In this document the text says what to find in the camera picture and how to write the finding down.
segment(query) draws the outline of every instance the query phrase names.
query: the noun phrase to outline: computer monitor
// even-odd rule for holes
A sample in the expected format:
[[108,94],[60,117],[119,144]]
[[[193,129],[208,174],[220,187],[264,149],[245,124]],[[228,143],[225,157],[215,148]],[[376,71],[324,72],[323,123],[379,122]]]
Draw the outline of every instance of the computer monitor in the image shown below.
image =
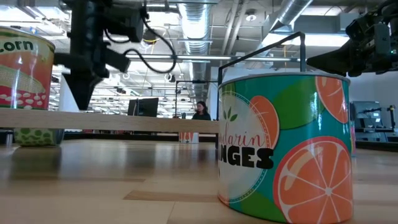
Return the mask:
[[158,105],[159,105],[159,98],[130,100],[127,115],[149,116],[156,118]]

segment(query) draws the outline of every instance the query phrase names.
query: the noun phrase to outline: dark hair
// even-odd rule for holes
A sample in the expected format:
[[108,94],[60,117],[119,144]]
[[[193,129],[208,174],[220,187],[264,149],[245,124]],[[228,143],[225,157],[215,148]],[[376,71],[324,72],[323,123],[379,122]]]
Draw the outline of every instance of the dark hair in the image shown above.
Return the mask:
[[198,103],[197,103],[197,105],[198,104],[200,104],[200,105],[202,105],[203,106],[203,114],[208,114],[208,112],[207,112],[207,106],[206,106],[206,103],[205,102],[203,102],[203,101],[199,101]]

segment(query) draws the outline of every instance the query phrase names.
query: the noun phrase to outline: ceiling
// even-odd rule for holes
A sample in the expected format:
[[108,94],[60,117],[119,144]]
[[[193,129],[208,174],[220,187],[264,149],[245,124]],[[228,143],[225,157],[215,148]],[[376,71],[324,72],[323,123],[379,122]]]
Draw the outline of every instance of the ceiling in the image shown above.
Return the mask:
[[[37,35],[45,37],[56,45],[56,52],[68,52],[70,41],[66,36],[70,28],[71,12],[69,10],[61,10],[59,8],[58,0],[40,1],[30,0],[35,2],[35,7],[25,7],[13,4],[13,0],[0,1],[0,26],[21,26],[21,29],[28,32],[35,32]],[[118,0],[129,4],[138,0]],[[171,5],[173,2],[179,0],[169,0]],[[160,3],[163,1],[149,1],[149,4]],[[231,16],[231,8],[233,0],[211,0],[210,2],[218,2],[212,4],[211,10],[208,15],[210,20],[210,36],[208,40],[211,42],[209,46],[210,55],[221,55],[225,33],[227,31],[227,23]],[[238,32],[238,40],[235,41],[231,54],[235,55],[237,52],[247,54],[256,50],[261,42],[264,40],[264,31],[262,31],[266,17],[280,8],[280,0],[252,0],[248,3],[247,9],[255,9],[254,21],[242,20],[241,27]],[[340,14],[342,11],[350,8],[350,12],[365,11],[372,8],[380,1],[367,0],[314,0],[311,5],[304,10],[303,16],[322,16],[333,17]],[[240,14],[238,7],[238,14],[234,17],[235,21]],[[185,39],[183,29],[181,26],[181,18],[177,13],[164,13],[164,12],[149,12],[150,23],[149,25],[155,27],[160,34],[168,39],[178,55],[186,55]],[[112,36],[114,39],[123,39],[123,37]],[[113,44],[112,49],[123,52],[129,48],[139,49],[142,54],[170,54],[167,46],[158,41],[155,45],[148,46],[141,44]],[[319,47],[307,46],[307,57],[322,54],[331,50],[337,49],[334,47]],[[275,48],[269,52],[274,57],[298,57],[299,46],[296,45],[283,45],[282,47]],[[172,71],[172,75],[176,80],[192,80],[192,71],[190,70],[191,62],[186,60],[179,60],[179,63]],[[217,67],[220,61],[203,60],[206,66],[205,79],[209,80],[210,67]],[[160,70],[166,70],[171,66],[170,61],[158,60],[151,62],[151,65]],[[278,70],[283,68],[298,68],[297,63],[293,62],[274,62],[272,69]],[[247,68],[261,68],[261,63],[250,64]],[[110,114],[126,114],[129,100],[140,97],[156,96],[160,98],[158,116],[172,117],[175,110],[175,83],[170,83],[165,79],[165,75],[154,73],[148,70],[147,67],[140,61],[135,60],[131,63],[127,74],[120,73],[119,71],[109,67],[111,77],[105,79],[100,83],[90,101],[89,112],[92,113],[110,113]],[[53,76],[59,80],[62,79],[61,73],[65,72],[65,68],[53,68]],[[122,88],[126,93],[118,93],[116,87]],[[195,102],[198,100],[205,100],[207,96],[207,85],[193,86],[189,83],[181,83],[178,88],[181,93],[178,95],[178,114],[187,113],[189,118],[195,107]],[[57,110],[59,102],[60,82],[52,83],[50,110]]]

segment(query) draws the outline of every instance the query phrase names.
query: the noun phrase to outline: can label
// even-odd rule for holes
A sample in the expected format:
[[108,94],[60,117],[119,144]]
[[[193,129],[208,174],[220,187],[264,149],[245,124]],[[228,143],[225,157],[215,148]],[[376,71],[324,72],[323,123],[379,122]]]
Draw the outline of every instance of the can label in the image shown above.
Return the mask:
[[41,38],[0,28],[0,107],[48,108],[53,53]]
[[337,223],[352,216],[346,82],[258,77],[227,84],[220,96],[223,203],[286,223]]

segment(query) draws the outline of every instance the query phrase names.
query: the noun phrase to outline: black metal frame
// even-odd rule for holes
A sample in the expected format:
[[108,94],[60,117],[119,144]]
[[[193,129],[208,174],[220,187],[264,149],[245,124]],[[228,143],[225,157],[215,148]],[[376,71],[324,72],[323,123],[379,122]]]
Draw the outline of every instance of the black metal frame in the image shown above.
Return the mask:
[[[228,62],[227,64],[221,66],[220,68],[218,68],[218,86],[220,87],[220,85],[223,82],[223,70],[224,68],[228,68],[236,63],[242,62],[243,60],[246,60],[248,58],[251,58],[253,56],[256,56],[259,53],[263,53],[266,50],[272,49],[274,47],[280,46],[282,45],[284,42],[289,41],[289,40],[293,40],[294,38],[300,38],[300,72],[305,72],[306,71],[306,64],[305,64],[305,34],[303,32],[296,32],[288,37],[283,38],[282,40],[270,44],[266,47],[263,47],[259,50],[256,50],[248,55],[245,55],[237,60],[233,60],[232,62]],[[217,121],[220,118],[219,112],[220,112],[220,93],[219,91],[217,91]],[[216,135],[216,148],[218,148],[218,134]]]
[[178,84],[179,83],[193,83],[193,84],[197,83],[197,84],[201,84],[201,83],[216,83],[216,82],[218,82],[218,81],[201,81],[201,80],[192,80],[192,81],[181,81],[181,80],[179,80],[179,81],[175,81],[175,113],[174,113],[174,116],[177,117],[177,97],[178,97],[178,93],[177,92],[178,92]]

